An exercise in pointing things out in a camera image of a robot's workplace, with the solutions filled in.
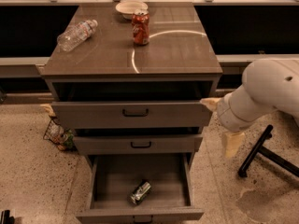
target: red can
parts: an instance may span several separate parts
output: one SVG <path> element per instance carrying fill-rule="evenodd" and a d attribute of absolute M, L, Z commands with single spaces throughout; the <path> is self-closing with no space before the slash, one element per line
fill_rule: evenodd
<path fill-rule="evenodd" d="M 145 9 L 137 9 L 132 17 L 133 39 L 138 45 L 147 45 L 150 42 L 150 14 Z"/>

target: soda can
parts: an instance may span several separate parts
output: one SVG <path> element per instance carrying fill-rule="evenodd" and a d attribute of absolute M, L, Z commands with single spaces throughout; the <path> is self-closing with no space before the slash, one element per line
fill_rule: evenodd
<path fill-rule="evenodd" d="M 137 9 L 132 17 L 133 40 L 137 45 L 150 42 L 150 14 L 146 9 Z"/>
<path fill-rule="evenodd" d="M 150 193 L 150 189 L 150 183 L 147 180 L 143 180 L 130 195 L 130 199 L 133 202 L 133 204 L 141 204 L 145 197 Z"/>

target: table top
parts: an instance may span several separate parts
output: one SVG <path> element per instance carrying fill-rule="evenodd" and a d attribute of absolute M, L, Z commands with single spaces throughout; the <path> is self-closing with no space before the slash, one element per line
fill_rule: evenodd
<path fill-rule="evenodd" d="M 48 76 L 221 74 L 192 3 L 149 2 L 149 43 L 133 42 L 131 21 L 116 3 L 80 6 L 69 27 L 97 20 L 95 34 L 74 50 L 56 47 L 41 70 Z"/>

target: plastic bottle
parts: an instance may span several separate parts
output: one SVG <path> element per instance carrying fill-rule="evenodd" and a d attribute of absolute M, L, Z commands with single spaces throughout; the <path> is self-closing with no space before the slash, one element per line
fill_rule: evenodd
<path fill-rule="evenodd" d="M 71 51 L 95 33 L 97 24 L 96 20 L 81 21 L 57 37 L 58 45 L 64 51 Z"/>

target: dresser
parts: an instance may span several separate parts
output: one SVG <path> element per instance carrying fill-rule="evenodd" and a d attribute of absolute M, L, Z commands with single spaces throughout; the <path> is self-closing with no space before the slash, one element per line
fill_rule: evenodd
<path fill-rule="evenodd" d="M 190 168 L 211 117 L 200 104 L 222 70 L 192 3 L 150 2 L 146 46 L 116 4 L 84 4 L 70 26 L 97 20 L 96 33 L 71 52 L 59 47 L 40 68 L 52 107 L 73 131 L 92 169 L 81 223 L 197 220 Z M 140 205 L 129 196 L 151 185 Z"/>

